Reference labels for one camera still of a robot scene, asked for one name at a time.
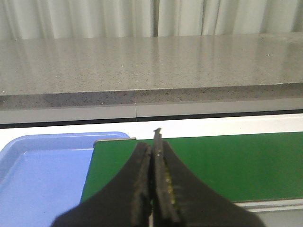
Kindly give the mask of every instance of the green mat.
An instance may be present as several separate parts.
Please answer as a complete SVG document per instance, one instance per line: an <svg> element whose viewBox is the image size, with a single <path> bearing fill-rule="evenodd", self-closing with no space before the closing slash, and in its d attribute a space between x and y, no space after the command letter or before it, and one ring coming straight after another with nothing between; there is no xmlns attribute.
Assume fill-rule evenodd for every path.
<svg viewBox="0 0 303 227"><path fill-rule="evenodd" d="M164 140L199 179L231 201L303 198L303 132ZM152 144L95 144L81 202L116 175L139 141Z"/></svg>

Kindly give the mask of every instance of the granite countertop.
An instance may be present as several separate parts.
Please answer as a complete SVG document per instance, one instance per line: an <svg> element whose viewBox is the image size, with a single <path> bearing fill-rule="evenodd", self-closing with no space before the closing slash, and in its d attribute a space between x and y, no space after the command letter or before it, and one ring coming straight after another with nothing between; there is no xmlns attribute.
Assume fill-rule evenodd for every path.
<svg viewBox="0 0 303 227"><path fill-rule="evenodd" d="M0 111L303 97L303 33L10 40L0 53Z"/></svg>

